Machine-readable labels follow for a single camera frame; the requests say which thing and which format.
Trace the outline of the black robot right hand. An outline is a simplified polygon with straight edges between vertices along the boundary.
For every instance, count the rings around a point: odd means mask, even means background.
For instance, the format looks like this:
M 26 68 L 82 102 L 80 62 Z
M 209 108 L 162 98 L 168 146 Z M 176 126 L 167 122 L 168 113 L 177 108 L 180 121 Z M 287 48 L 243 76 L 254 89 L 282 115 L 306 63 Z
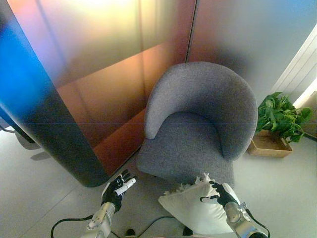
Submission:
M 200 197 L 200 201 L 202 203 L 208 203 L 208 204 L 220 204 L 223 207 L 229 202 L 234 202 L 236 204 L 239 204 L 238 201 L 225 190 L 225 187 L 222 184 L 219 184 L 214 181 L 209 182 L 212 188 L 215 188 L 218 195 L 212 195 L 208 197 Z

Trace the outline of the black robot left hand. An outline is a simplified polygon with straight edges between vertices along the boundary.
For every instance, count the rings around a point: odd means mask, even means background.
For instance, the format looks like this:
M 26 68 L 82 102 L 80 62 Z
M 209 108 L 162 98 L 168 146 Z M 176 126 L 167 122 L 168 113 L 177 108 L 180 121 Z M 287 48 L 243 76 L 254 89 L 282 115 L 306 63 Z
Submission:
M 120 173 L 112 182 L 107 183 L 102 192 L 102 203 L 112 203 L 115 207 L 115 213 L 121 208 L 122 199 L 127 191 L 137 180 L 137 177 L 131 177 L 128 170 Z

